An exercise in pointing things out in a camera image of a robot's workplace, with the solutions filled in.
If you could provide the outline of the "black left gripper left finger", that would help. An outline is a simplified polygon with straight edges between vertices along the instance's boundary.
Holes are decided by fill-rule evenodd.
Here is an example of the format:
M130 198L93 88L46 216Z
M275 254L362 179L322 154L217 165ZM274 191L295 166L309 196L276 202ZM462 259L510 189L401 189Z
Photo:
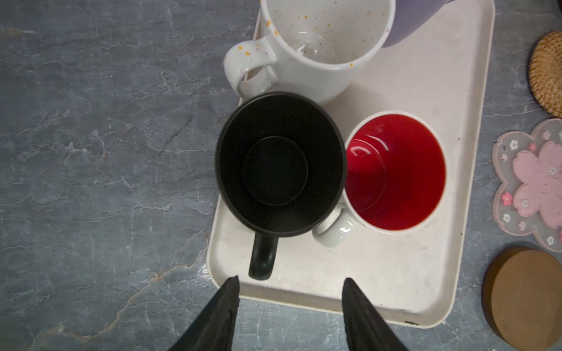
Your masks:
M239 291L238 276L228 278L169 350L232 350Z

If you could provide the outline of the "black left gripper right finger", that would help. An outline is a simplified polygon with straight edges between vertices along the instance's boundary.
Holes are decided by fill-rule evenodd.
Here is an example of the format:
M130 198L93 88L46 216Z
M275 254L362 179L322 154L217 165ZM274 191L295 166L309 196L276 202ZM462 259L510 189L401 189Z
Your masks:
M343 285L342 312L349 350L408 350L351 278Z

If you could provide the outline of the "beige plastic tray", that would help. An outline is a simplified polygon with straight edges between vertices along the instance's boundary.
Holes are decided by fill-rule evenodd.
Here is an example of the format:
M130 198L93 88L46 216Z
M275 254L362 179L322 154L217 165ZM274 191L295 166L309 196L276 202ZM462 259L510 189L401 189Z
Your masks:
M442 202L421 227L385 234L356 225L327 248L311 233L279 242L273 274L248 275L254 233L219 201L207 254L215 285L240 279L244 298L339 313L351 277L388 323L431 328L455 300L477 155L496 7L453 1L380 51L326 109L343 136L365 118L403 111L429 125L447 164Z

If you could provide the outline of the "light brown cork coaster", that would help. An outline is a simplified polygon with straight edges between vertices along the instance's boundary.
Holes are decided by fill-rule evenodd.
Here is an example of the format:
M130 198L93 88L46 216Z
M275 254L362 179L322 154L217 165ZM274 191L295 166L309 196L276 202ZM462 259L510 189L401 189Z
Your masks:
M517 350L547 350L561 338L561 263L524 246L503 250L482 283L482 308L494 333Z

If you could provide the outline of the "black mug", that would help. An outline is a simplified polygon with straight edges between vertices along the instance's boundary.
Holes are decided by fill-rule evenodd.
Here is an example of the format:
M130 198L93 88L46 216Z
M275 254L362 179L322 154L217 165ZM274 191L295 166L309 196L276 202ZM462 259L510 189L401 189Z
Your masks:
M226 121L215 171L228 208L256 234L249 276L267 280L279 239L317 228L335 209L346 181L345 143L317 103L265 93Z

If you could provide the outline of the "pink flower shaped coaster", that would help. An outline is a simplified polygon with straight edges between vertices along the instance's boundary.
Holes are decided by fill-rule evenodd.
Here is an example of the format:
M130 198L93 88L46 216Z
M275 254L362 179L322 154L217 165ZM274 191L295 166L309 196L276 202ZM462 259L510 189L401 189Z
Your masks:
M549 118L530 134L502 134L493 148L501 180L493 200L499 228L532 235L546 250L561 252L561 120Z

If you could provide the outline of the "rattan woven round coaster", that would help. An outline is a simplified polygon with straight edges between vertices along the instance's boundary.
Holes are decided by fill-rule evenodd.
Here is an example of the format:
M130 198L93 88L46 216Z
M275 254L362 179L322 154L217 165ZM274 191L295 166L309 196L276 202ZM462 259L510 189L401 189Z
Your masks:
M561 118L561 31L550 32L537 42L528 65L528 80L537 103Z

